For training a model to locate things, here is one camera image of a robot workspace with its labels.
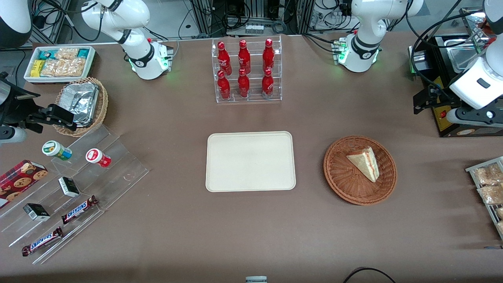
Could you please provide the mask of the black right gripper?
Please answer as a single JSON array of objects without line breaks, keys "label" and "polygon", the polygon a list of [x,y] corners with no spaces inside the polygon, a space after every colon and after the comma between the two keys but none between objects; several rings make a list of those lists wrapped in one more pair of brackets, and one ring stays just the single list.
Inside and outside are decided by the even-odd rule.
[{"label": "black right gripper", "polygon": [[37,113],[40,107],[34,102],[40,94],[27,91],[1,77],[1,125],[18,124],[24,121],[25,129],[37,134],[43,132],[43,125],[48,122],[52,125],[64,127],[71,131],[77,129],[74,114],[56,104],[46,107],[46,115]]}]

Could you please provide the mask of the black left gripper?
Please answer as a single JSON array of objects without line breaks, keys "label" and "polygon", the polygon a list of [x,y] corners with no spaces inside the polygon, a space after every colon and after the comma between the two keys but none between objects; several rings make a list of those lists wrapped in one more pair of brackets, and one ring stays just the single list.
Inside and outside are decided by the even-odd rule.
[{"label": "black left gripper", "polygon": [[439,84],[430,84],[413,96],[414,115],[428,108],[443,106],[458,108],[462,106],[462,101],[452,91]]}]

